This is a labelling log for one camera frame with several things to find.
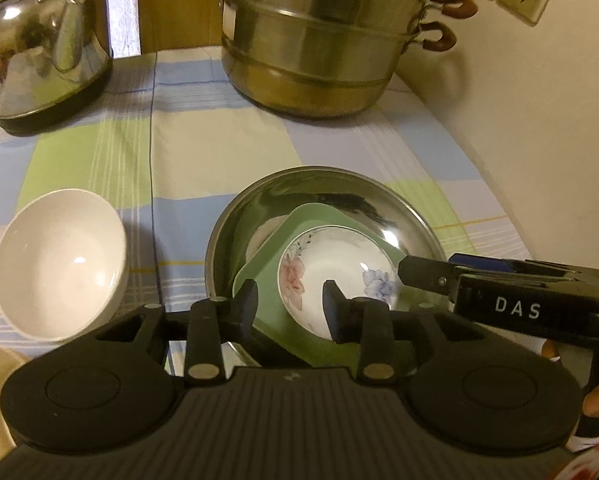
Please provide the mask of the floral white small dish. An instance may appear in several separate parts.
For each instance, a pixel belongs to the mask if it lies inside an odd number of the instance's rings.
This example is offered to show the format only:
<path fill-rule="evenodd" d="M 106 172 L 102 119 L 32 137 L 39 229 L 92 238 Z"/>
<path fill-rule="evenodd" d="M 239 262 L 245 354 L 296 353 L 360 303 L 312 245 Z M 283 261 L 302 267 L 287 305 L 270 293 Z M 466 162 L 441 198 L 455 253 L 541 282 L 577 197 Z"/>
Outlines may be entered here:
<path fill-rule="evenodd" d="M 350 226 L 316 226 L 298 234 L 278 260 L 278 293 L 304 330 L 331 338 L 322 308 L 322 286 L 336 281 L 348 298 L 369 297 L 389 307 L 398 304 L 397 264 L 405 256 L 396 247 Z"/>

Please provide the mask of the green square plastic plate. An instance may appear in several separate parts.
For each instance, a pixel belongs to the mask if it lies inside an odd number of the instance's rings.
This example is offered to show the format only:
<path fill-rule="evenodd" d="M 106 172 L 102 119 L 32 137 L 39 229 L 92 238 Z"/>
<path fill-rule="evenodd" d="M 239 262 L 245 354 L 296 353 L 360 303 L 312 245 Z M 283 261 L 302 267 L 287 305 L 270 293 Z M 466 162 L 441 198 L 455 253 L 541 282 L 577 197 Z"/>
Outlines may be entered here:
<path fill-rule="evenodd" d="M 397 236 L 392 230 L 381 229 L 374 233 L 332 206 L 305 204 L 295 208 L 247 260 L 236 274 L 233 289 L 239 290 L 250 278 L 257 283 L 259 298 L 255 327 L 282 349 L 290 352 L 291 356 L 312 366 L 347 366 L 350 370 L 355 370 L 359 359 L 357 344 L 336 344 L 332 338 L 325 340 L 310 334 L 286 311 L 278 293 L 278 260 L 283 250 L 298 234 L 327 224 L 350 226 L 365 234 L 375 235 L 399 249 L 405 256 L 410 254 L 409 250 L 397 247 Z M 449 301 L 444 297 L 405 286 L 399 278 L 398 284 L 398 304 L 395 308 L 390 307 L 393 310 L 408 311 L 418 306 L 449 308 Z"/>

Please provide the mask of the large shallow steel basin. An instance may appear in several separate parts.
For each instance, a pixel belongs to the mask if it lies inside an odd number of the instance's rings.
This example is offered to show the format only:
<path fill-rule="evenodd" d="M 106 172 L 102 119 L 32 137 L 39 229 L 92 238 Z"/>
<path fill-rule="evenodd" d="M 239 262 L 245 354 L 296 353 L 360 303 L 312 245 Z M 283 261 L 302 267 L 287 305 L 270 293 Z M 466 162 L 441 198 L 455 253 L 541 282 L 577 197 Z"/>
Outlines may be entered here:
<path fill-rule="evenodd" d="M 385 185 L 345 169 L 296 167 L 249 185 L 222 212 L 206 252 L 206 289 L 211 296 L 231 296 L 236 274 L 247 260 L 295 208 L 312 203 L 332 206 L 374 233 L 394 231 L 397 247 L 409 250 L 409 255 L 446 257 L 421 214 Z M 310 365 L 264 336 L 255 324 L 245 344 L 229 342 L 226 346 L 245 365 Z"/>

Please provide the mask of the white ceramic bowl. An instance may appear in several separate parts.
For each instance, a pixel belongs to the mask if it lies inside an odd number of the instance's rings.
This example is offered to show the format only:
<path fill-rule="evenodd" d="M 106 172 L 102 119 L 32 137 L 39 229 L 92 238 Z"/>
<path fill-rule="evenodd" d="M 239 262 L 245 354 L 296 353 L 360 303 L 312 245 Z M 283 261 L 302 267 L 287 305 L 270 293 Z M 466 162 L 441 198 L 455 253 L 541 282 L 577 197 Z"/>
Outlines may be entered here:
<path fill-rule="evenodd" d="M 0 310 L 22 336 L 74 339 L 110 321 L 128 283 L 124 223 L 83 188 L 46 193 L 0 239 Z"/>

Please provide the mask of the checkered blue green tablecloth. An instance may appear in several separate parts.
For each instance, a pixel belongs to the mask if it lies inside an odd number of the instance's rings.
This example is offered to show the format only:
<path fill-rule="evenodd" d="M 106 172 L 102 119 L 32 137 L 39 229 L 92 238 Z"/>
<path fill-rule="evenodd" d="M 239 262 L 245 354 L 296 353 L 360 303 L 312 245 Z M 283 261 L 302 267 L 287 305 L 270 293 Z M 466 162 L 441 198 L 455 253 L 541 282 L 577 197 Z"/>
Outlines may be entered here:
<path fill-rule="evenodd" d="M 399 78 L 377 105 L 347 119 L 301 122 L 240 96 L 215 48 L 121 58 L 98 101 L 36 136 L 0 128 L 0 237 L 11 218 L 57 188 L 109 201 L 127 229 L 124 308 L 170 308 L 203 297 L 214 222 L 243 188 L 301 165 L 382 182 L 432 227 L 447 254 L 524 259 L 513 223 L 464 151 Z M 0 346 L 35 356 L 44 345 L 0 315 Z"/>

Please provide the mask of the stacked steel steamer pot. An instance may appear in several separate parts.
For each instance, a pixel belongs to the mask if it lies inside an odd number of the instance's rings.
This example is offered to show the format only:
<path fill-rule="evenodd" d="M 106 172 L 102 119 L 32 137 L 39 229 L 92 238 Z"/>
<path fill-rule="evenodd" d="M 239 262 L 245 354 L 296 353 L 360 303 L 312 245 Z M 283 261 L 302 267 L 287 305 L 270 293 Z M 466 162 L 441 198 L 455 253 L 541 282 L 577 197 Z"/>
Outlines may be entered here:
<path fill-rule="evenodd" d="M 473 0 L 220 0 L 221 61 L 234 88 L 263 107 L 304 118 L 374 105 L 410 44 L 457 43 L 429 9 L 466 20 Z"/>

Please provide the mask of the stainless steel kettle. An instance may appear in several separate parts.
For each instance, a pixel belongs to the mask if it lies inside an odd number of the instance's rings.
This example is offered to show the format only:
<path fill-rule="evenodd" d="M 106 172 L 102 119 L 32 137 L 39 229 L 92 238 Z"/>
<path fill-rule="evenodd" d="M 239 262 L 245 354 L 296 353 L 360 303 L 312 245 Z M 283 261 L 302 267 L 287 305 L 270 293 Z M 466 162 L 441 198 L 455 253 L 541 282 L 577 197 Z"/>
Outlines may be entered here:
<path fill-rule="evenodd" d="M 113 70 L 107 0 L 0 0 L 0 127 L 29 136 L 101 96 Z"/>

